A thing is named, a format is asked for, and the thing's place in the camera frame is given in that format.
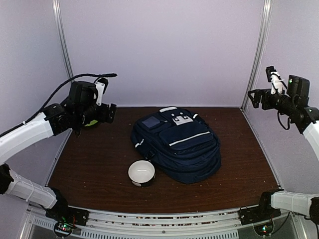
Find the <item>white black bowl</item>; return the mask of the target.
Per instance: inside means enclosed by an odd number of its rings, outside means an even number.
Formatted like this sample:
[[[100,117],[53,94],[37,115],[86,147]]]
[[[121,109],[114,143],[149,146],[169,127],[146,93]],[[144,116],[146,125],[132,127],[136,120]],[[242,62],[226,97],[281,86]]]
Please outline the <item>white black bowl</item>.
[[[156,171],[151,162],[138,160],[128,168],[128,177],[131,183],[137,187],[150,186],[155,180]]]

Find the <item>navy blue student backpack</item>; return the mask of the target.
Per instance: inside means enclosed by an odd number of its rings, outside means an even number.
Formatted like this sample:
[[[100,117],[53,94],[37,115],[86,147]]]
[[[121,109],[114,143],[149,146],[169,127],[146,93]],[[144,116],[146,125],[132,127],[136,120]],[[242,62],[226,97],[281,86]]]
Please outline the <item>navy blue student backpack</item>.
[[[131,142],[145,160],[183,184],[206,180],[221,167],[219,137],[184,108],[166,107],[138,119]]]

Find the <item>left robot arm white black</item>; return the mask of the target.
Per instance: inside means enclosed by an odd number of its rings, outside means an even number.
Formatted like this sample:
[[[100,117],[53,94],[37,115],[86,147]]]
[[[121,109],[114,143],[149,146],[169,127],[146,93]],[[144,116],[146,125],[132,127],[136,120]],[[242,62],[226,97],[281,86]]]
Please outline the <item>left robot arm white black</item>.
[[[61,221],[70,219],[72,211],[57,189],[41,186],[20,176],[10,169],[6,162],[29,146],[69,129],[79,135],[82,128],[94,121],[112,123],[117,106],[104,104],[102,98],[109,83],[108,79],[116,76],[116,73],[85,73],[66,80],[52,93],[55,95],[63,86],[71,83],[66,99],[59,104],[46,101],[29,119],[0,135],[1,194],[37,203]]]

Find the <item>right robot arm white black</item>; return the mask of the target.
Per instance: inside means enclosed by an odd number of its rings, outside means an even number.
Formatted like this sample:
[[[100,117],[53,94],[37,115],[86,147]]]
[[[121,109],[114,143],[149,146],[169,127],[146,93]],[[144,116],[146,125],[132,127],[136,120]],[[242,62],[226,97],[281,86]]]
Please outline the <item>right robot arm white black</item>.
[[[274,66],[266,68],[266,76],[271,84],[269,89],[255,89],[248,92],[254,108],[277,110],[277,115],[288,117],[288,126],[295,124],[299,133],[311,145],[316,155],[319,153],[319,110],[310,107],[310,81],[303,77],[290,75],[285,83]],[[285,190],[266,191],[262,193],[256,216],[265,220],[275,211],[286,210],[319,223],[318,194],[292,193]]]

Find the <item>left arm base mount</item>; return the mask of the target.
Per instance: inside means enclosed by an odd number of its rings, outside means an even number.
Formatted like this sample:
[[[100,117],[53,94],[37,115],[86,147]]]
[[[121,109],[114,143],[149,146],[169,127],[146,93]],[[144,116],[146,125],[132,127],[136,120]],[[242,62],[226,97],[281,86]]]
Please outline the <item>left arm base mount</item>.
[[[53,232],[58,238],[66,238],[77,229],[77,226],[86,226],[89,211],[68,206],[66,199],[58,198],[52,208],[43,208],[48,218],[56,221]]]

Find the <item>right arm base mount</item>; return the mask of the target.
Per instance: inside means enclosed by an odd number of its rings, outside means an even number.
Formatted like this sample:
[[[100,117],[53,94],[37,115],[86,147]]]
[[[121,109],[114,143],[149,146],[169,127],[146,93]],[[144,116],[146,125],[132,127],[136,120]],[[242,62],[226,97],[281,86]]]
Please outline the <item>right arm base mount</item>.
[[[255,233],[262,237],[270,236],[275,231],[274,218],[281,215],[280,209],[271,206],[271,196],[281,189],[263,192],[259,204],[253,207],[241,207],[239,219],[241,225],[252,224]]]

